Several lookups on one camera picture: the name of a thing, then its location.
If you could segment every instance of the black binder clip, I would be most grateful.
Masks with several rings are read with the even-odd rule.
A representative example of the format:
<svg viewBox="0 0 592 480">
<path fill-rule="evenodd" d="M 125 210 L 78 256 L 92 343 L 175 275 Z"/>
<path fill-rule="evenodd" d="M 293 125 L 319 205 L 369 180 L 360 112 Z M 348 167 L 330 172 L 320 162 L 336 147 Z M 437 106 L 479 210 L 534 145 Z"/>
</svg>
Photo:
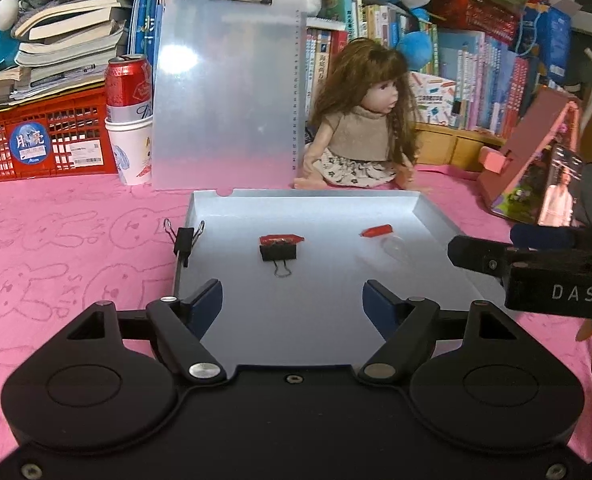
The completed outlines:
<svg viewBox="0 0 592 480">
<path fill-rule="evenodd" d="M 198 229 L 194 231 L 193 227 L 179 227 L 177 232 L 172 229 L 172 222 L 169 218 L 163 220 L 163 228 L 174 243 L 174 256 L 178 256 L 183 263 L 183 267 L 189 264 L 189 255 L 192 254 L 192 248 L 198 240 L 198 237 L 205 231 L 205 222 L 198 224 Z"/>
<path fill-rule="evenodd" d="M 264 262 L 274 263 L 274 275 L 278 278 L 287 278 L 292 275 L 287 267 L 287 260 L 296 259 L 296 244 L 305 238 L 298 235 L 267 235 L 260 237 L 260 255 Z M 285 272 L 280 273 L 278 262 L 282 261 Z"/>
</svg>

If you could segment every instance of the clipboard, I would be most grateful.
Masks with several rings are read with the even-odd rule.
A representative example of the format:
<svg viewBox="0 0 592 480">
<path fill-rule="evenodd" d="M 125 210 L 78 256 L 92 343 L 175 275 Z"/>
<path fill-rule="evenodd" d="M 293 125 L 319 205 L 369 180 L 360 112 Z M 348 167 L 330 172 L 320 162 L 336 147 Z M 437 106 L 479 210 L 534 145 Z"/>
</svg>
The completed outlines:
<svg viewBox="0 0 592 480">
<path fill-rule="evenodd" d="M 304 151 L 301 0 L 166 0 L 155 189 L 284 188 Z"/>
</svg>

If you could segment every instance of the red can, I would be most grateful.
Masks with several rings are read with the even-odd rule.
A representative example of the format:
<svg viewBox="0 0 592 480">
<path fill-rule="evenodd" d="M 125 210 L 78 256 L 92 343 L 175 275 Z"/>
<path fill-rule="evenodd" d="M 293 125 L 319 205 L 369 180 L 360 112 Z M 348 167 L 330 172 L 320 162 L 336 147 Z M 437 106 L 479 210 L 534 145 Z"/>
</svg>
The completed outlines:
<svg viewBox="0 0 592 480">
<path fill-rule="evenodd" d="M 151 66 L 143 54 L 109 60 L 105 71 L 107 120 L 129 123 L 151 115 Z"/>
</svg>

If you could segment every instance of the pink tablecloth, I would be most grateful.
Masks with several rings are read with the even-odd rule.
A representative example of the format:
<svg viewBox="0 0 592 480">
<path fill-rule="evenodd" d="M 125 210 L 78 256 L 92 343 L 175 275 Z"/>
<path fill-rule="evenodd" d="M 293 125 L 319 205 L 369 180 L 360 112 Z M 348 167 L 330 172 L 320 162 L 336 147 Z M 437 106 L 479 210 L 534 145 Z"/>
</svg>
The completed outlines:
<svg viewBox="0 0 592 480">
<path fill-rule="evenodd" d="M 466 234 L 508 239 L 508 224 L 483 211 L 474 182 L 420 173 L 417 184 Z M 116 176 L 0 184 L 0 389 L 16 366 L 86 305 L 106 298 L 119 308 L 143 308 L 171 292 L 174 256 L 162 220 L 181 225 L 188 197 L 130 189 Z M 589 393 L 589 348 L 574 342 L 579 322 L 525 314 L 521 323 Z M 592 403 L 586 398 L 571 445 L 591 460 Z M 14 446 L 0 409 L 0 459 Z"/>
</svg>

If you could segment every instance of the paper cup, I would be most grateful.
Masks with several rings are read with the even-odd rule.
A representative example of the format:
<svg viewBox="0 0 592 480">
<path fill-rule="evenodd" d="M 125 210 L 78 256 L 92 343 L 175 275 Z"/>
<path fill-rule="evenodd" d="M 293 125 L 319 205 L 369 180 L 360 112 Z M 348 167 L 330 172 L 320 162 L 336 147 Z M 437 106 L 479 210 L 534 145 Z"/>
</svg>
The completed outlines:
<svg viewBox="0 0 592 480">
<path fill-rule="evenodd" d="M 151 180 L 152 123 L 152 116 L 130 123 L 111 123 L 105 119 L 118 176 L 126 186 Z"/>
</svg>

